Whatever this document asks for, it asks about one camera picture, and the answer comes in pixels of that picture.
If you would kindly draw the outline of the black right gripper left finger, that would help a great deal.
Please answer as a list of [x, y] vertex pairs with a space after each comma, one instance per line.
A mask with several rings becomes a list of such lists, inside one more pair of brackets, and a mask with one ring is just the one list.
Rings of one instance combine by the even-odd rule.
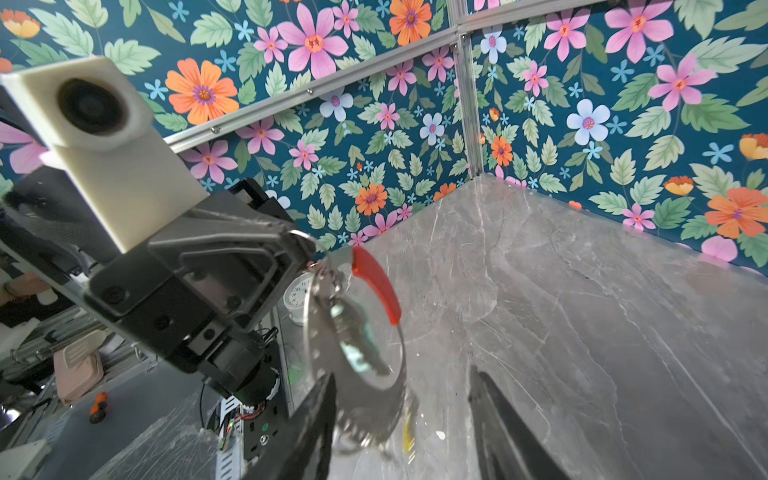
[[327, 479], [336, 422], [336, 381], [322, 375], [242, 479]]

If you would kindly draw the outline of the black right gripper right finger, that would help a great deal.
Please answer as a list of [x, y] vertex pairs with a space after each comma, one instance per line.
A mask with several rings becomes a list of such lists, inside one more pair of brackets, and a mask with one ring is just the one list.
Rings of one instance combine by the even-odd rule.
[[475, 366], [468, 401], [483, 479], [568, 479], [493, 379]]

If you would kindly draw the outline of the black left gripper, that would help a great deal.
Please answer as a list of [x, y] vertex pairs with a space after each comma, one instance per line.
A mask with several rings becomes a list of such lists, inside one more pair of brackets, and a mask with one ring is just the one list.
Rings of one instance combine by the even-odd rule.
[[82, 304], [225, 397], [257, 407], [281, 380], [258, 322], [317, 242], [252, 179], [218, 192], [125, 253], [73, 184], [28, 177], [1, 197], [1, 238]]

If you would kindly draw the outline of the large keyring with red grip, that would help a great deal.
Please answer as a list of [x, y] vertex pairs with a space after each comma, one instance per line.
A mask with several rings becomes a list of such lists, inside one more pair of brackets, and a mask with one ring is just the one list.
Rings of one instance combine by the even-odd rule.
[[314, 379], [334, 377], [341, 434], [361, 448], [383, 447], [405, 406], [405, 344], [394, 371], [375, 345], [366, 308], [345, 288], [344, 267], [376, 295], [389, 325], [404, 339], [399, 299], [384, 269], [364, 248], [344, 247], [318, 262], [310, 282], [304, 304], [307, 357]]

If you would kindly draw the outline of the bunch of keys yellow tag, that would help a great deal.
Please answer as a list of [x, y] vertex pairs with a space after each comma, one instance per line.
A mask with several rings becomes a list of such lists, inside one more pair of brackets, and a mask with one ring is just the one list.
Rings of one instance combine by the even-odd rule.
[[400, 325], [394, 326], [400, 362], [393, 368], [381, 353], [362, 305], [350, 297], [331, 302], [330, 319], [339, 346], [338, 406], [333, 451], [352, 456], [375, 450], [386, 460], [395, 459], [391, 438], [402, 427], [402, 456], [411, 464], [416, 457], [415, 417], [419, 400], [407, 385], [407, 355]]

